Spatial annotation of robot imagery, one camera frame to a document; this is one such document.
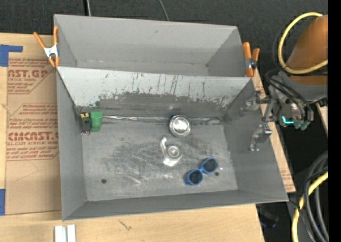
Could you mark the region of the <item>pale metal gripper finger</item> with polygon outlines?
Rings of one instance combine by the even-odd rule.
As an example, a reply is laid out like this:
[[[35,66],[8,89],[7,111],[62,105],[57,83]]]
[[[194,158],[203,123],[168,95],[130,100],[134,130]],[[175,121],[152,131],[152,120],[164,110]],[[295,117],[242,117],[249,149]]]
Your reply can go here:
[[[254,91],[247,98],[243,110],[258,110],[261,107],[261,91]]]
[[[249,150],[259,151],[258,145],[264,143],[271,135],[273,131],[269,128],[268,124],[260,124],[251,136],[251,143]]]

